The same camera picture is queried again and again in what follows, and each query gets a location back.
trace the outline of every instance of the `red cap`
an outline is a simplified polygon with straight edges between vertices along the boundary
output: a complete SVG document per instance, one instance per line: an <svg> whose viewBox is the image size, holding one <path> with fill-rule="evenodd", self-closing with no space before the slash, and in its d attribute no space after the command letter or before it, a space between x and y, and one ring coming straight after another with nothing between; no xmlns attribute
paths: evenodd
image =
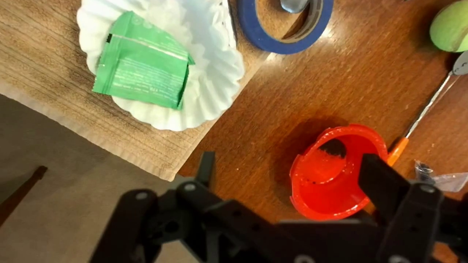
<svg viewBox="0 0 468 263"><path fill-rule="evenodd" d="M344 145L344 157L321 150L331 141ZM342 220L361 211L369 204L359 186L364 154L388 158L385 142L375 131L359 125L325 131L291 167L294 208L315 221Z"/></svg>

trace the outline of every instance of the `blue painter's tape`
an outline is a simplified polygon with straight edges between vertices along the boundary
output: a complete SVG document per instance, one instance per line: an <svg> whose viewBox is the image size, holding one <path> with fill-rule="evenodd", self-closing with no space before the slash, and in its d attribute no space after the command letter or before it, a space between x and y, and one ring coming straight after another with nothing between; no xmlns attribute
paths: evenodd
<svg viewBox="0 0 468 263"><path fill-rule="evenodd" d="M237 3L239 21L249 41L261 50L278 55L300 53L315 44L331 21L334 9L334 0L312 0L303 30L287 40L277 40L262 28L256 0L237 0Z"/></svg>

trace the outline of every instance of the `black metal bracket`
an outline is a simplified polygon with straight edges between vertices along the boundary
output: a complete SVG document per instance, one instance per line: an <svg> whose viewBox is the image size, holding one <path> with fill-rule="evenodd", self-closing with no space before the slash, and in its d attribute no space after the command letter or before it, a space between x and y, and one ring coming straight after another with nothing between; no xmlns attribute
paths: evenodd
<svg viewBox="0 0 468 263"><path fill-rule="evenodd" d="M408 185L378 157L363 158L360 186L382 214L361 221L272 225L208 186L215 157L204 157L196 180L157 198L125 195L92 262L154 262L164 243L182 240L201 262L430 262L436 242L467 255L467 202L445 199L429 185Z"/></svg>

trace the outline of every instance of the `green sponge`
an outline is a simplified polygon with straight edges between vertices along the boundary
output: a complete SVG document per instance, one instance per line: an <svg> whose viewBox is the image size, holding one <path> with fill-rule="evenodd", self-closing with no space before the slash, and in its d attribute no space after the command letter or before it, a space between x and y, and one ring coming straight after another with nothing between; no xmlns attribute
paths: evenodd
<svg viewBox="0 0 468 263"><path fill-rule="evenodd" d="M430 27L435 46L449 53L468 50L468 0L454 2L442 9Z"/></svg>

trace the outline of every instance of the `green object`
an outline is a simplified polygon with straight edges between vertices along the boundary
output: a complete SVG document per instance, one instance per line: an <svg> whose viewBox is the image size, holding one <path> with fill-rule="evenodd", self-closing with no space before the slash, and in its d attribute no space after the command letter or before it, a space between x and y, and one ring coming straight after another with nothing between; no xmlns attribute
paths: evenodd
<svg viewBox="0 0 468 263"><path fill-rule="evenodd" d="M435 46L449 53L468 50L468 0L454 2L442 9L430 27Z"/></svg>
<svg viewBox="0 0 468 263"><path fill-rule="evenodd" d="M177 110L189 65L193 60L177 40L126 12L110 30L92 91Z"/></svg>

